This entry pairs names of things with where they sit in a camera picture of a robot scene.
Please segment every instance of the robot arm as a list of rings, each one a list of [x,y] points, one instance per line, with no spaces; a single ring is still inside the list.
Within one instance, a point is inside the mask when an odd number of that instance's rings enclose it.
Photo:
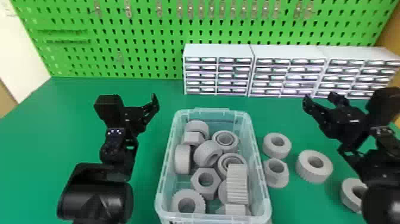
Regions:
[[[365,220],[369,224],[400,223],[400,141],[388,126],[400,112],[400,89],[375,91],[366,105],[368,114],[335,92],[328,100],[336,108],[323,107],[306,96],[303,109],[328,138],[342,143],[339,154],[368,186],[362,197]],[[358,151],[370,135],[376,139],[377,149],[365,154]]]
[[[107,126],[101,164],[79,163],[57,206],[57,216],[74,224],[126,223],[132,215],[133,191],[127,183],[138,150],[137,137],[160,110],[157,97],[141,107],[125,107],[118,95],[101,95],[94,105]]]

